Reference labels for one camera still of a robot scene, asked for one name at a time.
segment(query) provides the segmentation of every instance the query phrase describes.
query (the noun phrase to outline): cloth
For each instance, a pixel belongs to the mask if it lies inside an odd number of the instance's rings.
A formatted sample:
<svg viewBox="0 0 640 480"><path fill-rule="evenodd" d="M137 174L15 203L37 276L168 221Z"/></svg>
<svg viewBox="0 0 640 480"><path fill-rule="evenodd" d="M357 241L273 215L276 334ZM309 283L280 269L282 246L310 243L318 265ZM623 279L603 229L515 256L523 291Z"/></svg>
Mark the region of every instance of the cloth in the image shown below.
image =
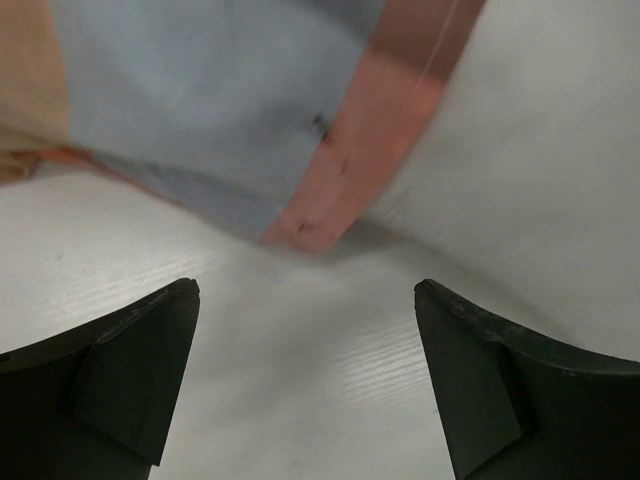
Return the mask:
<svg viewBox="0 0 640 480"><path fill-rule="evenodd" d="M483 3L4 0L0 152L81 148L233 230L321 251L402 162Z"/></svg>

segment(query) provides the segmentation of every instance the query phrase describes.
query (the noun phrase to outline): tan fabric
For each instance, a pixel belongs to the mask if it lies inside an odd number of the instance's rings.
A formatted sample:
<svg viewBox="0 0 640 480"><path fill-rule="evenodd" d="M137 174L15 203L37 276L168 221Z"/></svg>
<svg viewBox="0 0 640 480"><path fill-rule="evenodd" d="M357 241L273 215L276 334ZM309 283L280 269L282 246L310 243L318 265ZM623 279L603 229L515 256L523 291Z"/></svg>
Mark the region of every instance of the tan fabric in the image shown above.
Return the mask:
<svg viewBox="0 0 640 480"><path fill-rule="evenodd" d="M67 138L62 54L46 0L0 1L0 182L21 179L37 157Z"/></svg>

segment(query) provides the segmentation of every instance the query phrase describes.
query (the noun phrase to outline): white surface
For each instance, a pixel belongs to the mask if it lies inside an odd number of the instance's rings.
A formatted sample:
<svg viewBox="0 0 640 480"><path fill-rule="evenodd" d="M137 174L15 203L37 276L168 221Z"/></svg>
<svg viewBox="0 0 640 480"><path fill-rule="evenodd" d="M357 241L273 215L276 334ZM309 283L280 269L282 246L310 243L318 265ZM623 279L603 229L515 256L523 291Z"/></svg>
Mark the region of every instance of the white surface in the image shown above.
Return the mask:
<svg viewBox="0 0 640 480"><path fill-rule="evenodd" d="M640 360L640 2L489 0L370 215Z"/></svg>
<svg viewBox="0 0 640 480"><path fill-rule="evenodd" d="M181 276L202 309L153 478L452 479L413 313L433 277L552 330L438 255L366 225L313 259L247 244L85 173L0 190L0 351Z"/></svg>

